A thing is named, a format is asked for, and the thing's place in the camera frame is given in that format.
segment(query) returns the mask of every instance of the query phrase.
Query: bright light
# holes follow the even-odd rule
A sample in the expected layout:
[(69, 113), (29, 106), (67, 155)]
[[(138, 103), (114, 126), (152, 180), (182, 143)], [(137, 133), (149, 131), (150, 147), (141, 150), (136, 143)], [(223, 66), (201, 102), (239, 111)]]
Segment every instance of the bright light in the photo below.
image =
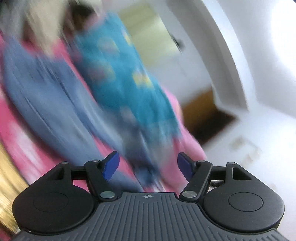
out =
[(280, 0), (272, 12), (271, 24), (276, 51), (296, 76), (296, 3)]

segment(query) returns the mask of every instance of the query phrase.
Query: white floor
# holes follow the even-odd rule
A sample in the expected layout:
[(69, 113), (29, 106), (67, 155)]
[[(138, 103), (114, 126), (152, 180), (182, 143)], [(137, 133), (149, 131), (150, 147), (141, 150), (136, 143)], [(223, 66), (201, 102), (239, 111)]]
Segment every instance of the white floor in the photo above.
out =
[(260, 106), (204, 146), (208, 161), (234, 161), (281, 196), (285, 214), (278, 228), (296, 240), (296, 120)]

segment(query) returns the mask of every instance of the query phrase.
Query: yellow-green panel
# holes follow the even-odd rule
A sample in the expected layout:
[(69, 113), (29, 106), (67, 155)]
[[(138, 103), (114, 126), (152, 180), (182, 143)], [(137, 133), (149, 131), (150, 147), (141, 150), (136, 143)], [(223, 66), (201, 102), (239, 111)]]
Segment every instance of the yellow-green panel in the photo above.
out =
[(119, 13), (146, 66), (179, 52), (161, 18), (149, 4), (135, 4)]

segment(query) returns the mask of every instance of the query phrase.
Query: silver screw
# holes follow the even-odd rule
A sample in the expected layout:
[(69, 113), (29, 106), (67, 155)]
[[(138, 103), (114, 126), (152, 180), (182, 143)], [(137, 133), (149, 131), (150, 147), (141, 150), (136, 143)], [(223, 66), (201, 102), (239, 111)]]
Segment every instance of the silver screw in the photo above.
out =
[(105, 199), (110, 199), (115, 197), (115, 193), (111, 191), (105, 191), (105, 192), (101, 192), (100, 196)]
[(196, 192), (194, 191), (185, 191), (182, 193), (182, 195), (186, 198), (195, 198), (197, 196)]

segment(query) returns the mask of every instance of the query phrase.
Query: crosshair symbol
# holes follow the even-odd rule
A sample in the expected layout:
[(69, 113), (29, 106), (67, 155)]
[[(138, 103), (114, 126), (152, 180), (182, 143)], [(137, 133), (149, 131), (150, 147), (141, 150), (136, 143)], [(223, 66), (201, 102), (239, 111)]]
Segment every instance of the crosshair symbol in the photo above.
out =
[(147, 198), (147, 199), (149, 199), (149, 198), (152, 198), (153, 196), (151, 196), (150, 194), (146, 194), (145, 196), (144, 196), (144, 198)]

